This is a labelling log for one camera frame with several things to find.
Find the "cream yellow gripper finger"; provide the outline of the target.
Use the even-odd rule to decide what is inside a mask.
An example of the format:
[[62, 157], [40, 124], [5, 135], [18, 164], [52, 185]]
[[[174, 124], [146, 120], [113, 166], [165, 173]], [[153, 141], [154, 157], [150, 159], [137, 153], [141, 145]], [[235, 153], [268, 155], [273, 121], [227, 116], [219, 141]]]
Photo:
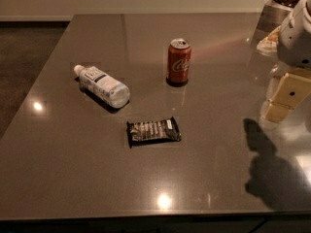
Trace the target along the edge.
[[310, 94], [311, 71], [292, 69], [280, 79], [271, 80], [262, 104], [262, 117], [271, 122], [281, 122]]

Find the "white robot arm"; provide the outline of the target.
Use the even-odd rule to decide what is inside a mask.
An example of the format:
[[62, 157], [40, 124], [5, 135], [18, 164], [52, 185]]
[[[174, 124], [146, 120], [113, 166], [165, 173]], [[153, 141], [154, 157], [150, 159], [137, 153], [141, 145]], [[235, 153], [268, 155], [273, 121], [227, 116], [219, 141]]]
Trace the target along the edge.
[[257, 50], [279, 60], [260, 114], [280, 122], [311, 94], [311, 0], [300, 0]]

